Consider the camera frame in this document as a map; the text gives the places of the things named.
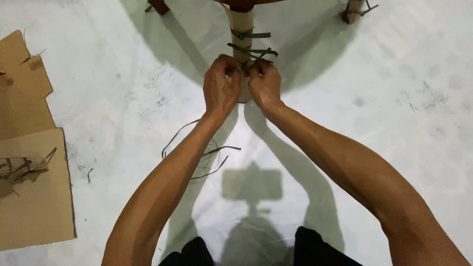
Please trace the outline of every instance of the left hand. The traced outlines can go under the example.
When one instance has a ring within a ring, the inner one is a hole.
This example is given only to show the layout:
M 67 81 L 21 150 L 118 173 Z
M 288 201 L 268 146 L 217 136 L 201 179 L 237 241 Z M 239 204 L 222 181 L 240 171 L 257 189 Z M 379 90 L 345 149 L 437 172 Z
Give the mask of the left hand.
M 225 119 L 240 97 L 240 63 L 233 57 L 221 54 L 204 76 L 206 113 Z

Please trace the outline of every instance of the forearm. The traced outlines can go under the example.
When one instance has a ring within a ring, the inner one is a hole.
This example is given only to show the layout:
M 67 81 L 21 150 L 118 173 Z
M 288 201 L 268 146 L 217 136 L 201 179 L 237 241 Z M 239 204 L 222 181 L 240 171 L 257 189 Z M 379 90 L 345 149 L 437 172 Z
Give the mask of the forearm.
M 191 133 L 146 177 L 112 230 L 103 265 L 107 265 L 107 261 L 114 265 L 118 262 L 121 265 L 151 264 L 165 223 L 177 207 L 201 155 L 223 121 L 218 115 L 205 114 Z
M 384 223 L 402 222 L 406 212 L 430 210 L 415 189 L 383 158 L 364 145 L 278 105 L 266 117 L 337 185 Z

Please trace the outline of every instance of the concrete floor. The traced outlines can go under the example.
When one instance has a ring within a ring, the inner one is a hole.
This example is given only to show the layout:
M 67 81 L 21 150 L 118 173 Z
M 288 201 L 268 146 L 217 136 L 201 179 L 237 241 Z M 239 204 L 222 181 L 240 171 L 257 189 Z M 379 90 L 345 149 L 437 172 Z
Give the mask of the concrete floor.
M 99 265 L 161 150 L 203 114 L 203 74 L 231 54 L 228 20 L 210 0 L 167 2 L 163 18 L 144 13 L 145 0 L 0 2 L 0 38 L 20 29 L 31 54 L 46 49 L 47 102 L 66 135 L 77 229 L 74 240 L 0 252 L 0 265 Z M 380 7 L 352 26 L 337 17 L 337 0 L 257 6 L 255 31 L 272 38 L 254 47 L 280 53 L 288 106 L 392 163 L 473 263 L 473 2 L 371 4 Z M 253 104 L 239 105 L 214 139 L 242 150 L 223 150 L 225 165 L 190 183 L 153 265 L 197 235 L 222 265 L 290 261 L 299 225 L 361 264 L 391 264 L 377 220 Z

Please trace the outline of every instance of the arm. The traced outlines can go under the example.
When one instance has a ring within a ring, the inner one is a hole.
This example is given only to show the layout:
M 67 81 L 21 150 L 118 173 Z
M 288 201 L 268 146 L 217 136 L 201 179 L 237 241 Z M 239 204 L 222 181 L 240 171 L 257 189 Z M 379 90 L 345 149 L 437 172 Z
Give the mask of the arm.
M 237 104 L 238 67 L 235 59 L 221 55 L 205 74 L 205 114 L 133 193 L 108 238 L 103 266 L 151 265 L 159 235 L 181 200 L 205 148 Z M 231 84 L 226 73 L 232 77 Z
M 470 265 L 396 169 L 366 146 L 285 106 L 280 80 L 276 67 L 257 61 L 250 68 L 250 93 L 256 104 L 330 179 L 379 220 L 394 265 Z

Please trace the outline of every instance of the cardboard piece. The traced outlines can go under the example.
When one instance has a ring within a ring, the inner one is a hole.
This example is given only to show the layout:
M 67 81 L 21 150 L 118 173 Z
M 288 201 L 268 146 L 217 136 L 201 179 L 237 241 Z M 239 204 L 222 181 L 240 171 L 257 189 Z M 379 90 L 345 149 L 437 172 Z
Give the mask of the cardboard piece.
M 14 185 L 14 193 L 0 198 L 0 250 L 75 238 L 62 128 L 0 141 L 0 157 L 44 158 L 53 148 L 47 172 L 34 182 Z
M 230 28 L 241 31 L 253 32 L 253 9 L 248 12 L 236 12 L 228 9 L 226 6 L 222 4 L 225 13 L 227 14 L 228 20 L 230 22 Z M 251 49 L 251 45 L 253 44 L 253 39 L 245 38 L 243 40 L 238 39 L 235 35 L 232 35 L 232 43 L 243 48 Z M 251 61 L 251 57 L 249 54 L 244 53 L 242 51 L 238 51 L 233 49 L 233 57 L 235 57 L 240 63 L 245 63 Z M 240 98 L 238 98 L 238 102 L 247 103 L 252 98 L 250 95 L 250 91 L 248 90 L 248 82 L 250 78 L 248 76 L 242 75 L 241 77 L 241 94 Z
M 19 30 L 0 41 L 0 140 L 56 128 L 45 97 L 53 91 L 43 61 Z
M 75 237 L 62 128 L 41 57 L 19 30 L 0 41 L 0 250 Z

